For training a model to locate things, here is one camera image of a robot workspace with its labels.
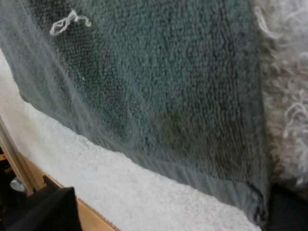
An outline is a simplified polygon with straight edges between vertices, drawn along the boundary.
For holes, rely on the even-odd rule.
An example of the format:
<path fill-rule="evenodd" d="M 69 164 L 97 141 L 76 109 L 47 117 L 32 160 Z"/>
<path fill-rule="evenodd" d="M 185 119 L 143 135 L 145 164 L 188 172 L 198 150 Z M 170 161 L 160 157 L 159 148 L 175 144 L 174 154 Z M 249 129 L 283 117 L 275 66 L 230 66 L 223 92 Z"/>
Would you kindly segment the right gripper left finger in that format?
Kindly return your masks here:
<path fill-rule="evenodd" d="M 6 231 L 80 231 L 77 199 L 73 187 L 61 188 L 47 175 L 45 187 L 24 198 L 4 216 Z"/>

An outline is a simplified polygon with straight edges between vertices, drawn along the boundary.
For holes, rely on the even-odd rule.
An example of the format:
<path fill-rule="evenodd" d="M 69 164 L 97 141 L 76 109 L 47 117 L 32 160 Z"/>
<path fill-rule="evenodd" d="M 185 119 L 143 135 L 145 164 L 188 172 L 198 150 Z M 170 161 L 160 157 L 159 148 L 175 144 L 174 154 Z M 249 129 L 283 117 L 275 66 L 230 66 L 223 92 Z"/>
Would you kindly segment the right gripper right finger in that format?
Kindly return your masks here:
<path fill-rule="evenodd" d="M 263 231 L 308 231 L 308 202 L 275 185 L 271 189 L 269 217 Z"/>

